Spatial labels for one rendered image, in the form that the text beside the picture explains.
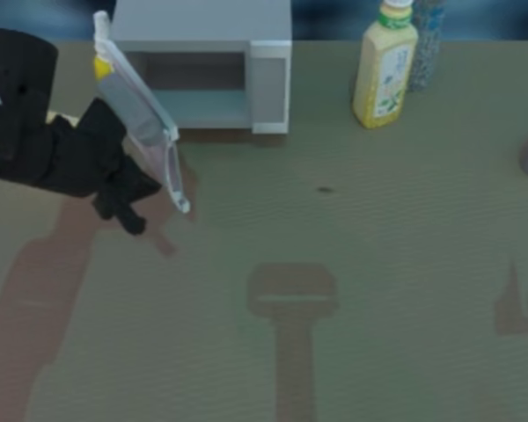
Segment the blue patterned cylinder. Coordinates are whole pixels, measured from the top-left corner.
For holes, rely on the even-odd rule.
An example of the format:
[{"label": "blue patterned cylinder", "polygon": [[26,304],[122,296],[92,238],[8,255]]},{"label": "blue patterned cylinder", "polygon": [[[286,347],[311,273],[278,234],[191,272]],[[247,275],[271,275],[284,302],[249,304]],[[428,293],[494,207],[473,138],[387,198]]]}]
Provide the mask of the blue patterned cylinder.
[{"label": "blue patterned cylinder", "polygon": [[413,25],[419,32],[413,67],[408,81],[410,91],[427,87],[436,67],[446,0],[415,0]]}]

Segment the green bottle neck ring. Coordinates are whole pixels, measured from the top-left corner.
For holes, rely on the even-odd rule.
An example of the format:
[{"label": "green bottle neck ring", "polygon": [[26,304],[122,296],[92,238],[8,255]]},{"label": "green bottle neck ring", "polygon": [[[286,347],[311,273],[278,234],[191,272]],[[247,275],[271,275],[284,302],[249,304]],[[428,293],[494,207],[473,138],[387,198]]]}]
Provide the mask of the green bottle neck ring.
[{"label": "green bottle neck ring", "polygon": [[378,22],[381,26],[387,29],[397,30],[407,28],[409,25],[411,25],[412,18],[412,13],[405,16],[404,18],[391,18],[385,15],[383,12],[380,12]]}]

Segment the bottle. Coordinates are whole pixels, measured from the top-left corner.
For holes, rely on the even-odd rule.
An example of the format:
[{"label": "bottle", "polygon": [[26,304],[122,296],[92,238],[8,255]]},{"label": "bottle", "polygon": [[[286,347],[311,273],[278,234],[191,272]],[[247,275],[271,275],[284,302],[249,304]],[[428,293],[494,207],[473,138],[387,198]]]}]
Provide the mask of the bottle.
[{"label": "bottle", "polygon": [[94,47],[96,55],[94,57],[94,74],[96,80],[100,81],[104,77],[112,74],[112,67],[106,53],[106,48],[101,41],[109,38],[110,21],[109,15],[105,11],[94,13]]},{"label": "bottle", "polygon": [[412,4],[384,0],[378,20],[363,36],[352,109],[366,128],[381,127],[400,115],[418,41]]},{"label": "bottle", "polygon": [[413,7],[413,25],[419,32],[414,53],[409,91],[421,91],[427,87],[436,67],[440,51],[440,36],[444,22],[445,0],[416,0]]}]

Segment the blue background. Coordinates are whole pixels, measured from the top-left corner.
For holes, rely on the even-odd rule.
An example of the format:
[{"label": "blue background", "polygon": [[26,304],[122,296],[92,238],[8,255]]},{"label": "blue background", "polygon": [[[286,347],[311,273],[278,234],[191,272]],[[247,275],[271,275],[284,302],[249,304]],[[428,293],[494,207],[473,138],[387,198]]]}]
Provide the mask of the blue background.
[{"label": "blue background", "polygon": [[[357,40],[379,6],[379,0],[292,2],[297,40]],[[51,40],[90,39],[92,14],[114,6],[115,0],[0,0],[0,26]],[[528,0],[448,0],[444,37],[528,40]]]}]

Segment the gray box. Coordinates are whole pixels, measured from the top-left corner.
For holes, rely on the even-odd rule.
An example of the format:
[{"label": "gray box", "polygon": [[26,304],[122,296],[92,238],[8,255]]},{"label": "gray box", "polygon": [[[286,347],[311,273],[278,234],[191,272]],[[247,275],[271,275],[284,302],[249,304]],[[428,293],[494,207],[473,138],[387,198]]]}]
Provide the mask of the gray box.
[{"label": "gray box", "polygon": [[118,0],[112,39],[179,127],[288,132],[290,0]]}]

